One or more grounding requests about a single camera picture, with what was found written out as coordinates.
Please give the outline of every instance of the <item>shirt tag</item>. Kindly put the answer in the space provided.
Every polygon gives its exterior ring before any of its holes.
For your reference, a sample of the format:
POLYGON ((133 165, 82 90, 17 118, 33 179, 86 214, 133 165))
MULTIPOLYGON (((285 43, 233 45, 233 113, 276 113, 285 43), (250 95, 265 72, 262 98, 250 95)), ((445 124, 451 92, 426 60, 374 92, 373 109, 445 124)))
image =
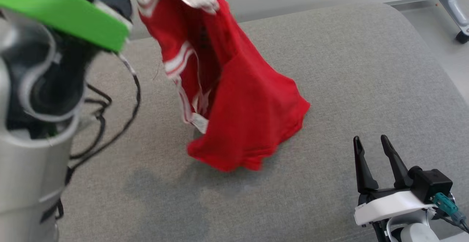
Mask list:
POLYGON ((192 124, 202 133, 207 132, 208 120, 198 113, 192 113, 192 124))

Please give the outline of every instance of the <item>black wire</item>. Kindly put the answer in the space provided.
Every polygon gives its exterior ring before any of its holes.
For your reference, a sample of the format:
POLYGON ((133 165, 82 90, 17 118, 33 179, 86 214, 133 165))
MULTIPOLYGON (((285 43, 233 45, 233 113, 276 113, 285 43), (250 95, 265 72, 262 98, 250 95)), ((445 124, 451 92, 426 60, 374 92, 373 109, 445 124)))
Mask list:
POLYGON ((446 217, 444 217, 443 215, 441 215, 441 214, 439 214, 439 213, 437 213, 437 212, 435 212, 435 215, 436 215, 437 217, 439 217, 441 220, 444 220, 445 222, 447 222, 447 223, 449 223, 449 224, 451 224, 451 225, 453 225, 453 226, 455 226, 455 227, 459 227, 459 228, 462 229, 464 232, 469 233, 469 229, 466 229, 467 225, 466 225, 466 222, 464 222, 464 220, 462 220, 460 224, 457 224, 457 223, 454 222, 453 220, 449 220, 449 219, 447 219, 446 217))
POLYGON ((95 115, 104 115, 104 112, 110 106, 108 103, 104 102, 103 100, 97 100, 97 99, 91 99, 91 98, 86 98, 85 103, 101 105, 101 108, 94 112, 95 115))
POLYGON ((124 125, 124 128, 119 132, 117 133, 116 135, 114 135, 114 137, 108 141, 107 143, 105 143, 104 145, 102 145, 101 147, 99 147, 97 150, 94 150, 92 151, 92 153, 89 153, 87 154, 83 159, 81 159, 77 164, 73 165, 72 167, 70 167, 70 173, 73 173, 75 172, 75 170, 77 168, 79 168, 81 165, 83 165, 85 162, 87 162, 89 159, 91 159, 92 157, 95 157, 97 154, 99 154, 101 151, 105 150, 107 147, 109 147, 112 143, 114 143, 116 140, 118 140, 128 129, 129 127, 132 125, 132 123, 134 122, 136 116, 137 116, 137 113, 139 112, 139 108, 140 108, 140 102, 142 100, 142 95, 141 95, 141 88, 140 88, 140 82, 139 82, 139 79, 138 77, 135 75, 135 74, 132 74, 133 78, 134 78, 134 82, 135 82, 135 85, 136 85, 136 88, 137 88, 137 94, 136 94, 136 105, 134 107, 134 111, 132 112, 132 117, 127 121, 127 123, 124 125))
POLYGON ((461 220, 461 225, 464 228, 464 231, 469 234, 469 227, 467 226, 466 221, 461 220))
POLYGON ((88 154, 90 151, 92 151, 98 144, 101 142, 101 140, 104 137, 104 132, 106 131, 106 119, 104 119, 104 116, 98 115, 96 117, 97 120, 99 120, 100 127, 99 127, 99 132, 94 140, 94 142, 84 151, 74 154, 70 156, 70 160, 78 160, 82 157, 84 157, 86 154, 88 154))
POLYGON ((105 92, 99 90, 98 88, 94 87, 93 85, 90 85, 90 84, 87 84, 87 87, 92 90, 93 92, 97 93, 98 95, 101 95, 102 97, 104 97, 109 103, 107 104, 108 107, 110 105, 112 105, 112 98, 107 95, 105 92))
POLYGON ((379 222, 373 222, 372 223, 373 229, 375 230, 376 233, 376 238, 378 242, 386 242, 386 234, 385 234, 385 220, 379 221, 379 222))
POLYGON ((60 220, 63 217, 62 199, 59 199, 59 201, 57 202, 57 211, 59 212, 59 215, 55 217, 55 220, 60 220))

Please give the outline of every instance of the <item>teal connector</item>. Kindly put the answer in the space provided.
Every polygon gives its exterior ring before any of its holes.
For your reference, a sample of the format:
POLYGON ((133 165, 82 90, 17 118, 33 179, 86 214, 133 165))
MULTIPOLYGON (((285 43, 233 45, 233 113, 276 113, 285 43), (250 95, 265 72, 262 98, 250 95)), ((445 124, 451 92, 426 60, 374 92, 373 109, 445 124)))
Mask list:
POLYGON ((447 213, 457 224, 461 224, 462 221, 466 220, 466 216, 459 211, 458 206, 441 192, 435 194, 433 202, 438 206, 439 209, 447 213))
POLYGON ((441 192, 435 194, 435 197, 433 198, 432 202, 448 215, 452 215, 459 210, 458 206, 455 205, 454 202, 452 202, 448 197, 446 197, 446 195, 442 194, 441 192))

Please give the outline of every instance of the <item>metal table leg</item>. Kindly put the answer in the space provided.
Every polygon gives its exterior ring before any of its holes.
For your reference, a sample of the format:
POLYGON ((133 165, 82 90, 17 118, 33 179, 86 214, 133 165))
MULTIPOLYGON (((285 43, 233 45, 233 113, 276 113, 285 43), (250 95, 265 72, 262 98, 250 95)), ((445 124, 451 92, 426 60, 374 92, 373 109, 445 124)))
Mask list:
POLYGON ((459 7, 458 0, 440 0, 440 2, 461 28, 461 32, 456 36, 456 39, 462 44, 466 43, 469 40, 469 22, 459 7))

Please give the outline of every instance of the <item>gray sofa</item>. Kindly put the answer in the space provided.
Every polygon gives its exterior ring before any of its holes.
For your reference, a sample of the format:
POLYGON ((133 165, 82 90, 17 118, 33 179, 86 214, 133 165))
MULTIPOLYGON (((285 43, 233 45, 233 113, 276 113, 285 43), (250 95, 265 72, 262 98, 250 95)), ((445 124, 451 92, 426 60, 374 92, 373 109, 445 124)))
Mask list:
MULTIPOLYGON (((375 242, 355 225, 352 139, 359 135, 380 187, 394 182, 380 135, 410 168, 438 168, 469 214, 469 107, 398 11, 346 5, 242 23, 260 53, 311 103, 304 127, 260 172, 222 173, 186 154, 195 129, 181 121, 152 38, 125 54, 143 105, 130 131, 79 170, 63 196, 62 242, 375 242)), ((108 135, 134 104, 132 78, 108 55, 90 82, 108 91, 108 135)), ((93 138, 81 134, 76 150, 93 138)), ((434 221, 442 239, 461 232, 434 221)))

